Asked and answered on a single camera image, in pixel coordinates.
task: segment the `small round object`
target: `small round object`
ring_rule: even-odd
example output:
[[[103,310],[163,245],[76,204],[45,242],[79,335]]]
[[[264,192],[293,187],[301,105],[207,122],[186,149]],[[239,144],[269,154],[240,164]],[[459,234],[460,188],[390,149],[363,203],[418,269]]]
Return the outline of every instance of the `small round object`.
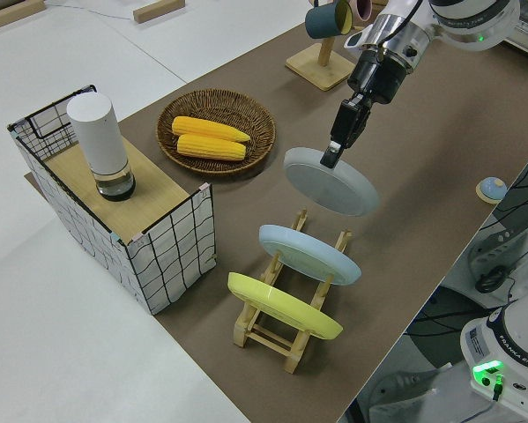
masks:
[[[350,285],[361,276],[361,270],[350,257],[310,235],[289,227],[263,225],[259,240],[270,256],[291,269],[324,282],[332,277],[333,285]]]
[[[298,330],[321,339],[334,339],[342,326],[293,295],[240,273],[228,273],[228,289],[242,301]]]
[[[506,183],[495,177],[485,178],[475,188],[479,198],[489,204],[500,203],[508,190]]]
[[[333,169],[323,166],[322,157],[312,148],[292,148],[283,160],[287,179],[315,203],[347,216],[363,216],[379,205],[368,178],[342,160]]]

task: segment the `corn cob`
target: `corn cob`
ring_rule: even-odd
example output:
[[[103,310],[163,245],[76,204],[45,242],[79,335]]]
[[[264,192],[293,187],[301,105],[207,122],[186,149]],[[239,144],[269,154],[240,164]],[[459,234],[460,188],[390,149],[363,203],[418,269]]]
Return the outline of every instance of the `corn cob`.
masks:
[[[176,116],[172,122],[172,132],[178,137],[190,133],[238,143],[249,141],[248,134],[232,126],[189,116]]]
[[[202,159],[240,161],[246,157],[246,145],[198,134],[183,134],[177,140],[177,152]]]

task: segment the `woven bowl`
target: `woven bowl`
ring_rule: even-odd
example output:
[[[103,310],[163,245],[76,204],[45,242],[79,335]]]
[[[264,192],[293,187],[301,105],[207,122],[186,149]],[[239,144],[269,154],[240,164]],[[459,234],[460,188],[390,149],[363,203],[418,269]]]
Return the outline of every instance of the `woven bowl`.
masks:
[[[225,123],[250,135],[246,158],[242,161],[209,160],[187,157],[177,152],[177,136],[172,122],[177,116],[190,116]],[[259,163],[275,141],[275,122],[270,113],[250,97],[223,89],[187,93],[169,103],[158,119],[156,138],[161,150],[179,165],[202,174],[238,174]]]

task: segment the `green light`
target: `green light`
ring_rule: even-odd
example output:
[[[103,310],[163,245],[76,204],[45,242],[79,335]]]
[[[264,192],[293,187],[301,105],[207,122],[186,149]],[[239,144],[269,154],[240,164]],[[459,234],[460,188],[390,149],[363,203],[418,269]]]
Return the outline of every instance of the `green light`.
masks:
[[[483,377],[490,377],[495,373],[499,368],[502,368],[502,361],[493,360],[488,361],[487,363],[479,364],[478,366],[473,367],[473,378],[480,384],[483,384]],[[496,382],[502,383],[502,375],[496,375]]]

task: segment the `brown table mat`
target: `brown table mat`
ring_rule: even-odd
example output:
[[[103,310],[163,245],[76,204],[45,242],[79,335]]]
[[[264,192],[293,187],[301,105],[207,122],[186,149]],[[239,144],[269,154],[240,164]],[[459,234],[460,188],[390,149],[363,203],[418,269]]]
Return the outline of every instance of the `brown table mat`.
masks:
[[[299,26],[121,123],[124,136],[187,191],[214,184],[218,265],[156,317],[254,422],[335,421],[491,212],[475,185],[491,175],[512,183],[528,160],[528,57],[505,46],[468,53],[436,42],[395,100],[374,106],[342,157],[376,186],[380,208],[348,218],[312,204],[284,177],[283,156],[294,146],[324,150],[338,105],[352,94],[346,84],[321,92],[285,67],[312,42]],[[209,87],[245,93],[275,117],[277,142],[260,174],[204,178],[158,147],[161,110]],[[312,338],[290,375],[274,351],[251,340],[244,349],[233,344],[242,303],[227,290],[227,274],[259,277],[269,261],[259,227],[289,226],[302,207],[307,234],[333,244],[341,229],[353,231],[346,253],[363,276],[332,287],[323,311],[344,331],[332,341]],[[309,300],[316,285],[285,269],[277,287]]]

